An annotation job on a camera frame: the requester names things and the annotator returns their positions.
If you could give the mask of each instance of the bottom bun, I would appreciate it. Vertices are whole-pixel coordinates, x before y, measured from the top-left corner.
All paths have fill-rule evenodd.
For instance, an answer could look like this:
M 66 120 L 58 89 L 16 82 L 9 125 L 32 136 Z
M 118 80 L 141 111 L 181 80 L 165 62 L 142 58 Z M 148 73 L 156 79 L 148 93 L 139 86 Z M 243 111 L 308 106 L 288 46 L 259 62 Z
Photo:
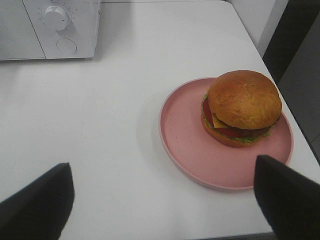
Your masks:
M 202 122 L 202 125 L 203 125 L 204 129 L 206 130 L 206 132 L 208 134 L 210 134 L 211 136 L 213 136 L 215 139 L 217 139 L 220 143 L 227 145 L 227 146 L 231 146 L 234 148 L 249 147 L 249 146 L 256 144 L 257 142 L 259 142 L 263 138 L 265 138 L 265 136 L 260 136 L 260 137 L 258 137 L 257 141 L 253 141 L 253 142 L 241 142 L 236 139 L 231 139 L 231 138 L 224 136 L 221 133 L 213 130 L 212 128 L 210 128 L 207 125 L 205 119 L 206 119 L 206 116 L 202 113 L 201 114 L 201 122 Z

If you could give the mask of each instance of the microwave dial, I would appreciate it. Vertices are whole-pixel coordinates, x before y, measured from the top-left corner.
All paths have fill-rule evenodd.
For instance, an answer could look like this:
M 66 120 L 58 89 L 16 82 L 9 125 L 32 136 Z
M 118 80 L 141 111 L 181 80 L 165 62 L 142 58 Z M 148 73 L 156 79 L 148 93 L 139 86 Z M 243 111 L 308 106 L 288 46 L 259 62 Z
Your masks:
M 61 31 L 71 23 L 71 15 L 64 7 L 52 5 L 45 10 L 43 22 L 51 29 Z

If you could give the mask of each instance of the white microwave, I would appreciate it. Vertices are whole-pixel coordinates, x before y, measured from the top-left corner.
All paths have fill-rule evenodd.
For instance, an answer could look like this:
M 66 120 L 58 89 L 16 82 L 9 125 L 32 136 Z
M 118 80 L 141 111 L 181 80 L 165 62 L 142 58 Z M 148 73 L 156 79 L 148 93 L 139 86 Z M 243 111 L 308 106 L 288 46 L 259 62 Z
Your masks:
M 0 0 L 0 60 L 91 58 L 101 0 Z

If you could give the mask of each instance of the sesame-free bun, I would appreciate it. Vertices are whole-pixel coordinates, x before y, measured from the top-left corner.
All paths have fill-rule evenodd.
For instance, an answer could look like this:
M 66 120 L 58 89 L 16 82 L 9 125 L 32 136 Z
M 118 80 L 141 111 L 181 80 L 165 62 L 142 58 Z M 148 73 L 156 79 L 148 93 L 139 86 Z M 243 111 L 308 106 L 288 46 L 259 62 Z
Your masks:
M 210 134 L 212 137 L 214 137 L 216 140 L 218 140 L 220 143 L 227 145 L 227 146 L 231 146 L 234 148 L 242 148 L 242 147 L 249 147 L 252 146 L 254 144 L 256 144 L 257 142 L 259 142 L 260 140 L 262 140 L 265 136 L 259 136 L 256 141 L 252 141 L 252 142 L 241 142 L 239 140 L 236 139 L 231 139 L 227 136 L 224 136 L 222 134 L 220 134 L 219 132 L 213 130 L 211 127 L 208 126 L 208 124 L 206 123 L 206 116 L 202 113 L 201 114 L 201 122 L 202 125 L 204 127 L 204 130 Z
M 211 112 L 231 127 L 262 129 L 273 125 L 281 115 L 277 88 L 255 71 L 227 72 L 213 82 L 207 94 Z

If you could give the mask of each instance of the white tabletop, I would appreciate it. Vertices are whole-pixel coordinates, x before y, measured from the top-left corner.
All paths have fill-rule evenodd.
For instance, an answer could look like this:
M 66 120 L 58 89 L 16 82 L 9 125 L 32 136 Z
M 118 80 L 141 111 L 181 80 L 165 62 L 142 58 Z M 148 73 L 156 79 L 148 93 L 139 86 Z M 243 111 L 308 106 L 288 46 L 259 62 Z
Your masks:
M 221 192 L 166 154 L 158 115 L 177 86 L 270 74 L 224 1 L 105 3 L 93 59 L 0 63 L 0 201 L 61 162 L 75 200 L 61 240 L 177 240 L 271 231 L 253 190 Z M 320 168 L 287 105 L 289 166 Z

